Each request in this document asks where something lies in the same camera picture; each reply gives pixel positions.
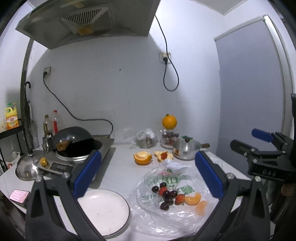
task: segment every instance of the stainless steel saucepan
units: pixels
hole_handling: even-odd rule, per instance
[[[195,154],[201,148],[209,148],[209,143],[200,144],[198,141],[190,140],[189,138],[175,141],[173,144],[173,155],[180,160],[193,160]]]

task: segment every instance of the orange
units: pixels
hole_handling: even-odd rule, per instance
[[[188,205],[196,205],[200,202],[201,198],[202,196],[200,195],[200,193],[197,192],[194,197],[185,197],[185,203],[187,203]]]
[[[164,160],[166,160],[166,159],[173,159],[173,154],[172,153],[168,153],[167,151],[166,152],[160,152],[159,154],[158,154],[158,156],[157,156],[157,160],[159,161],[159,162],[163,162]]]
[[[205,214],[205,208],[207,206],[207,201],[201,201],[196,205],[196,212],[198,215],[202,216]]]
[[[152,155],[149,155],[146,151],[140,151],[134,154],[135,162],[139,165],[147,165],[150,163]]]
[[[177,119],[173,115],[167,114],[162,121],[163,127],[172,130],[177,125]]]

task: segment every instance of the range hood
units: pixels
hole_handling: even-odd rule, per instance
[[[148,36],[160,0],[49,0],[16,30],[49,49],[97,37]]]

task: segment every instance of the red bottle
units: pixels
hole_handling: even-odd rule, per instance
[[[52,124],[54,127],[54,133],[56,134],[58,131],[62,130],[62,121],[61,118],[59,116],[59,114],[57,113],[57,110],[54,110],[54,115],[52,117]]]

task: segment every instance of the grape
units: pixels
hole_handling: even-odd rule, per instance
[[[165,203],[167,203],[169,206],[173,205],[174,204],[174,199],[173,198],[166,198],[165,199]]]
[[[170,197],[170,191],[166,190],[163,192],[163,197],[164,198],[169,198]]]
[[[162,187],[166,187],[166,183],[161,183],[159,186],[160,186],[161,188],[162,188]]]
[[[158,192],[158,186],[154,186],[151,188],[152,192],[157,193]]]
[[[176,190],[172,190],[170,193],[171,197],[177,197],[178,196],[178,192]]]
[[[160,209],[167,211],[170,207],[168,206],[168,204],[166,204],[165,202],[163,202],[160,205]]]

